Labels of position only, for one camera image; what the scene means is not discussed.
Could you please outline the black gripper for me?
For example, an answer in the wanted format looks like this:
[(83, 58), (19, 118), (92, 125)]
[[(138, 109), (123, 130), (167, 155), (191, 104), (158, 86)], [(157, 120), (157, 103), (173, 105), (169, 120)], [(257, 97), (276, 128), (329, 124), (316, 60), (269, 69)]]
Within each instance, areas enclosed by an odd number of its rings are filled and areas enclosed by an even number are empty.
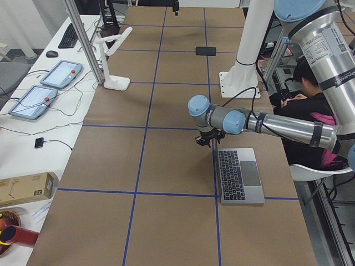
[(176, 16), (179, 14), (179, 0), (172, 0), (172, 10)]
[(220, 144), (220, 141), (225, 138), (224, 130), (211, 130), (209, 132), (200, 131), (200, 136), (195, 137), (195, 141), (200, 146), (208, 146), (211, 147), (210, 142), (216, 141)]

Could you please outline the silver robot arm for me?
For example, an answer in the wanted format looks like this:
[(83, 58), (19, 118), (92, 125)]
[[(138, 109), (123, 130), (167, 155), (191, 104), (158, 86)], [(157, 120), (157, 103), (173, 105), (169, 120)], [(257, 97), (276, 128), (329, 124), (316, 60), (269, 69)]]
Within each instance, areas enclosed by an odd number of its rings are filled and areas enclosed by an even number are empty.
[(289, 164), (316, 170), (339, 170), (354, 166), (354, 57), (337, 21), (341, 6), (336, 1), (251, 1), (235, 65), (222, 75), (225, 94), (253, 97), (257, 90), (249, 75), (257, 67), (260, 40), (272, 16), (280, 21), (287, 39), (300, 46), (292, 80), (298, 90), (270, 95), (273, 113), (229, 109), (212, 104), (203, 95), (188, 104), (199, 136), (196, 142), (209, 146), (212, 139), (253, 129), (282, 138)]

